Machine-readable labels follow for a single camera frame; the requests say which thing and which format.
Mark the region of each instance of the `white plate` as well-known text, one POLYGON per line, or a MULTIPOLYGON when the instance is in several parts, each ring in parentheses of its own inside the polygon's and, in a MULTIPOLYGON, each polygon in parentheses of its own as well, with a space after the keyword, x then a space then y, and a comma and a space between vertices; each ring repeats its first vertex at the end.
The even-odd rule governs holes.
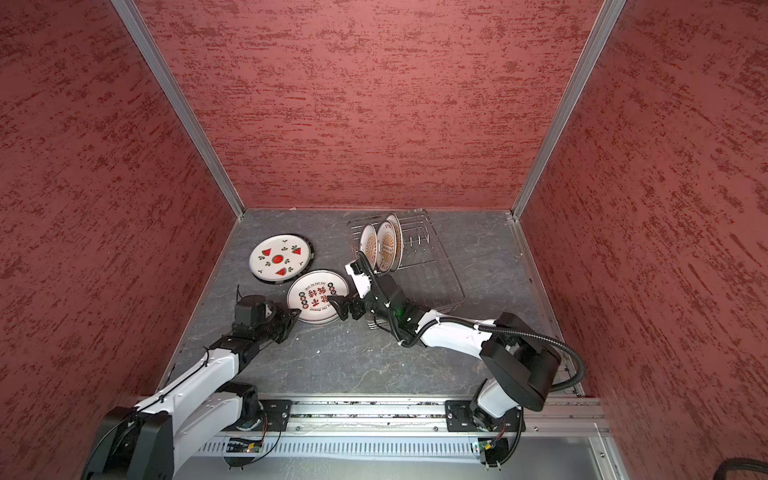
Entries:
POLYGON ((360 235, 360 251, 368 258, 371 269, 376 268, 376 255, 379 252, 379 241, 376 239, 376 229, 370 223, 365 225, 360 235))
POLYGON ((299 276, 315 258, 312 244, 298 235, 275 235, 259 243, 248 260, 251 273, 265 283, 299 276))
POLYGON ((400 262, 402 262, 402 252, 405 248, 405 245, 403 244, 402 239, 402 227, 400 226, 400 220, 397 218, 395 214, 390 214, 387 216, 386 221, 390 222, 393 227, 395 227, 395 248, 397 249, 395 251, 395 261, 392 262, 392 268, 389 269, 390 272, 394 272, 398 268, 400 268, 400 262))
POLYGON ((349 294, 344 277, 329 270, 314 270, 300 276, 288 290, 288 307, 301 310, 299 320, 311 325, 325 325, 338 319, 336 310, 324 298, 349 294))
POLYGON ((379 225, 376 240, 379 243, 379 249, 376 253, 376 265, 379 267, 379 272, 389 272, 389 269, 392 268, 392 264, 395 262, 395 254, 397 253, 395 227, 387 220, 384 220, 379 225))

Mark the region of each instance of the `textured red wall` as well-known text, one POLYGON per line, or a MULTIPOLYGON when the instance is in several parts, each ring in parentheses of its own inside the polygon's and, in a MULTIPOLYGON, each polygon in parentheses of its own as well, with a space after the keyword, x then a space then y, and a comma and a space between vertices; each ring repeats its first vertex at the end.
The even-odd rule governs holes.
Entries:
POLYGON ((768 460, 766 24, 629 0, 522 219, 633 480, 768 460))
POLYGON ((138 0, 248 207, 511 207, 601 0, 138 0))
POLYGON ((74 478, 234 215, 108 1, 4 2, 0 85, 0 478, 74 478))

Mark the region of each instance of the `dish rack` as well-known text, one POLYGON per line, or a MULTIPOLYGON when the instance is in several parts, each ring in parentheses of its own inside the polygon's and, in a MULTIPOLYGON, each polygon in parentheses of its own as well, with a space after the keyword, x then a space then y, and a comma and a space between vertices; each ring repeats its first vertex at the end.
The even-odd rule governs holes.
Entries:
POLYGON ((359 249, 365 225, 370 223, 378 231, 379 224, 390 213, 400 220, 403 252, 400 267, 389 274, 406 296, 420 306, 442 313, 454 310, 464 301, 464 291, 426 210, 383 212, 350 220, 347 226, 353 258, 359 249))

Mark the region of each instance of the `gray stone floor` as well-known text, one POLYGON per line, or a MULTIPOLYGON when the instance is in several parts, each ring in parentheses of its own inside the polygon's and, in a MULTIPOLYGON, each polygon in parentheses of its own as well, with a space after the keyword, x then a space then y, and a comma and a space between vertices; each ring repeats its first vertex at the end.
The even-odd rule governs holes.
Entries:
MULTIPOLYGON (((261 240, 279 233, 304 235, 315 247, 311 270, 343 274, 344 264, 353 259, 346 223, 365 215, 359 210, 247 212, 200 314, 188 330, 171 378, 181 375, 204 353, 204 346, 230 328, 237 285, 243 295, 259 293, 285 302, 289 283, 261 283, 248 269, 250 252, 261 240)), ((457 316, 496 318, 506 310, 534 329, 546 331, 504 213, 436 211, 429 216, 466 296, 454 311, 457 316)), ((320 327, 297 323, 286 342, 265 348, 236 381, 254 384, 260 393, 270 394, 458 396, 472 394, 488 377, 480 360, 447 349, 398 347, 391 336, 370 330, 361 319, 320 327)))

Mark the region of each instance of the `metal wire rack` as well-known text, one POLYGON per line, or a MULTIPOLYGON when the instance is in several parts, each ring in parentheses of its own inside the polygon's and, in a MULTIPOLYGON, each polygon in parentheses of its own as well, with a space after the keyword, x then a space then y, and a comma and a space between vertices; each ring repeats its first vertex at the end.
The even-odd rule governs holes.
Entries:
MULTIPOLYGON (((426 210, 391 213, 400 221, 403 253, 400 266, 389 274, 408 298, 419 305, 443 313, 454 310, 464 301, 464 291, 426 210)), ((365 225, 370 223, 378 230, 389 214, 384 212, 347 223, 353 255, 359 250, 360 235, 365 225)))

